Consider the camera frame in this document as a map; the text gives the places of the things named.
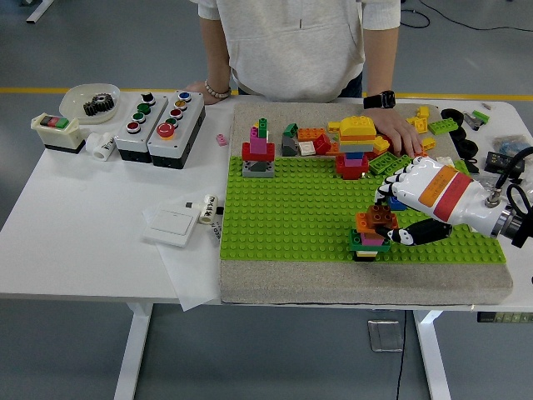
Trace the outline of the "person's left hand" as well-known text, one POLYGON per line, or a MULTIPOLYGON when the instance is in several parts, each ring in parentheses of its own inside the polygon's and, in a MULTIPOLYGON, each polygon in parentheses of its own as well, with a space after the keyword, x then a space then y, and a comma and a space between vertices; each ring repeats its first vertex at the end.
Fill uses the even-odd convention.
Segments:
POLYGON ((413 158, 422 151, 420 134, 394 108, 371 108, 364 114, 374 122, 377 131, 391 140, 395 155, 404 152, 413 158))

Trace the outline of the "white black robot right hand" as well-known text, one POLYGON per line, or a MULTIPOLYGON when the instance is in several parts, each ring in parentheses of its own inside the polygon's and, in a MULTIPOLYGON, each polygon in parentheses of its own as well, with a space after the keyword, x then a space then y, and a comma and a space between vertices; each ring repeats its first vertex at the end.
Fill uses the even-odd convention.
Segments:
POLYGON ((509 216, 504 201, 494 207, 486 206, 490 193, 479 182, 429 157, 417 157, 387 177, 376 190, 375 203, 379 204, 386 196, 396 197, 428 217, 408 227, 375 229, 384 238, 408 246, 448 238, 452 228, 461 224, 495 238, 503 232, 509 216))

